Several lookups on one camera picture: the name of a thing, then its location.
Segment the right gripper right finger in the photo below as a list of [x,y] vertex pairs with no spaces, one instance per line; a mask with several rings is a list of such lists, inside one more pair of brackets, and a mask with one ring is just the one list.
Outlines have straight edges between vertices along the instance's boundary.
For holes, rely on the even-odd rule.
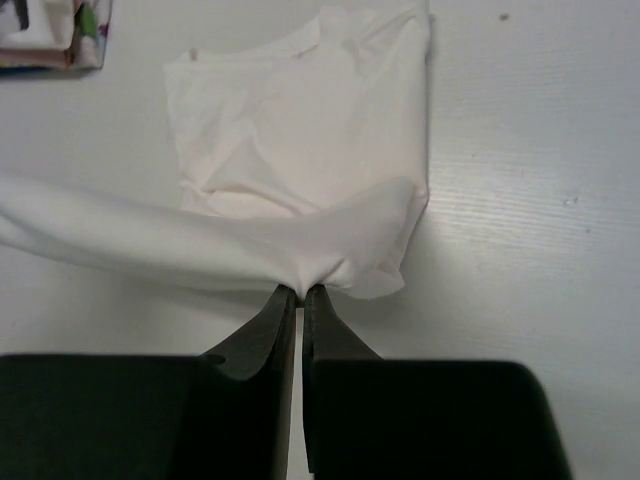
[[303,426],[317,479],[568,479],[541,383],[495,360],[380,357],[321,285],[304,302]]

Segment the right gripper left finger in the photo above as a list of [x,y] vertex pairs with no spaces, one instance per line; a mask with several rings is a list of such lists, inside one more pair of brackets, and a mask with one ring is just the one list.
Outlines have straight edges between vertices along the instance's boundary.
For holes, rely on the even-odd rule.
[[197,356],[1,359],[5,479],[283,479],[296,296]]

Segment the white Coca-Cola t-shirt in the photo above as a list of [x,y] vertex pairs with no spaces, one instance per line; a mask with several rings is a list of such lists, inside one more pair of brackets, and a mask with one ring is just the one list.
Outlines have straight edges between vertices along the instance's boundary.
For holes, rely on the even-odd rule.
[[263,46],[164,69],[182,204],[1,177],[1,241],[200,289],[403,287],[429,197],[423,3],[325,7]]

